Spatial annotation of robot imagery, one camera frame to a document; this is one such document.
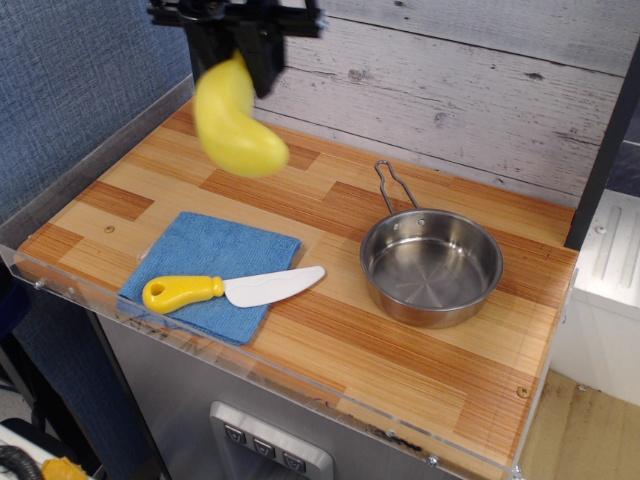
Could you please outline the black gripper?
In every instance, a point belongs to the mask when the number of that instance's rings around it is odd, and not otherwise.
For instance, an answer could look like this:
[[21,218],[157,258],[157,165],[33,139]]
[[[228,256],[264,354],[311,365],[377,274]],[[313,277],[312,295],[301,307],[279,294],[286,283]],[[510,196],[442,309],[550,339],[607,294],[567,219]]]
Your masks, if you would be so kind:
[[302,7],[280,1],[150,1],[147,13],[156,25],[195,27],[201,75],[232,56],[227,32],[237,30],[237,46],[260,99],[271,94],[284,69],[284,37],[319,38],[328,25],[315,1]]

